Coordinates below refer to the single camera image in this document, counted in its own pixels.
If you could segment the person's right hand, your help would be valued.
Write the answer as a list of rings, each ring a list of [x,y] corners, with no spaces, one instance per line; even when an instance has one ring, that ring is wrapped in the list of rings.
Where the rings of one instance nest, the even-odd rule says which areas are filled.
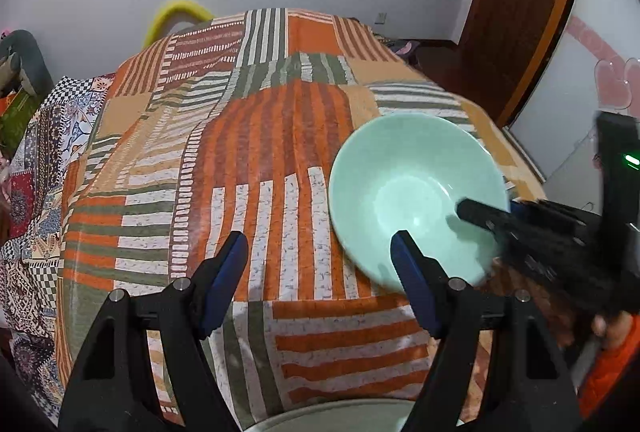
[[[630,333],[634,316],[620,312],[615,316],[597,314],[591,324],[592,332],[601,340],[602,348],[612,350],[621,346]]]

